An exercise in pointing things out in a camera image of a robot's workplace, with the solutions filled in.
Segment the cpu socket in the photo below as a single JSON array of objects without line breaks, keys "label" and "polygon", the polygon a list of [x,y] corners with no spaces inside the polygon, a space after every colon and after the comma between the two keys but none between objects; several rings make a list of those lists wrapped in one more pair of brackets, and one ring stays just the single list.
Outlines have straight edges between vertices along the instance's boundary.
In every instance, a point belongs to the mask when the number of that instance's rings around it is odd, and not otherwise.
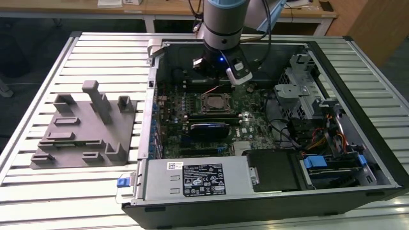
[{"label": "cpu socket", "polygon": [[226,93],[209,93],[201,96],[201,111],[204,114],[230,114],[230,96]]}]

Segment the green circuit board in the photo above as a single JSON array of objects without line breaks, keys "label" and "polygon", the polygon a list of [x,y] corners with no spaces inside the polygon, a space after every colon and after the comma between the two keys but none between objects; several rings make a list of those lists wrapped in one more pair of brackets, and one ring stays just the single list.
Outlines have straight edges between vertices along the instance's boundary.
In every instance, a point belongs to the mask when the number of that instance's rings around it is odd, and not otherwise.
[{"label": "green circuit board", "polygon": [[[262,92],[249,87],[253,85],[244,84],[236,86],[232,93],[224,93],[222,99],[229,104],[229,109],[221,109],[228,114],[240,114],[240,124],[229,127],[229,135],[218,142],[192,142],[185,145],[189,139],[188,129],[192,123],[184,121],[184,116],[196,114],[205,115],[202,111],[204,96],[198,93],[184,93],[174,87],[172,93],[158,101],[161,113],[161,130],[164,153],[166,159],[200,157],[201,155],[186,156],[184,150],[218,150],[217,156],[234,156],[234,141],[248,141],[252,149],[272,149],[276,147],[274,139],[268,127],[262,106],[265,96]],[[220,96],[220,93],[208,93],[206,97]]]}]

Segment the power supply label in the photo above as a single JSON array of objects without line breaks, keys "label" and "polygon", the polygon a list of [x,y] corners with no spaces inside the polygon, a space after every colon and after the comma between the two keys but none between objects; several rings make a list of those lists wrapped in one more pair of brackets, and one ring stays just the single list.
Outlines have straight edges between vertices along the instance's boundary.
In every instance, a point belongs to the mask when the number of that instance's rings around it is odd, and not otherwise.
[{"label": "power supply label", "polygon": [[225,182],[221,164],[184,165],[184,195],[225,195]]}]

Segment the wooden desk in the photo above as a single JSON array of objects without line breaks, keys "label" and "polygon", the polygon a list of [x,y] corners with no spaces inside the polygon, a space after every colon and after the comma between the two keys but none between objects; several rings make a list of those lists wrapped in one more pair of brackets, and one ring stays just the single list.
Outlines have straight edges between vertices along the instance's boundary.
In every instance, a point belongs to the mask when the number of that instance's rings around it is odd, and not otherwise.
[{"label": "wooden desk", "polygon": [[[198,0],[192,0],[197,9]],[[313,8],[284,9],[278,22],[316,23],[314,35],[325,35],[337,13],[322,11],[318,1]],[[142,19],[146,32],[154,33],[154,20],[194,20],[188,0],[144,0],[141,5],[98,9],[97,0],[0,0],[0,17]]]},{"label": "wooden desk", "polygon": [[[198,0],[192,0],[197,10]],[[188,0],[146,0],[145,14],[148,20],[194,20]],[[277,22],[281,23],[316,23],[318,24],[314,35],[325,35],[332,20],[337,18],[336,12],[321,9],[318,0],[314,0],[312,7],[296,7],[293,10],[284,9]]]}]

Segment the red wire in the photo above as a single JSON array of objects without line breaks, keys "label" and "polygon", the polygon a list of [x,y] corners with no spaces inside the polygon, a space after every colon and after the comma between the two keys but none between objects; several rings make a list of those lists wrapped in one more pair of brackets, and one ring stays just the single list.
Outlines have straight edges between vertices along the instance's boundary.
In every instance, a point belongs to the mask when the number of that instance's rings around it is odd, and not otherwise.
[{"label": "red wire", "polygon": [[206,93],[212,92],[212,91],[216,90],[220,86],[224,86],[224,85],[225,85],[225,84],[216,86],[213,89],[210,89],[210,90],[208,90],[206,92],[204,92],[202,95],[205,95]]},{"label": "red wire", "polygon": [[318,130],[322,130],[324,128],[316,128],[314,131],[313,131],[313,140],[312,142],[314,141],[314,133],[318,131]]}]

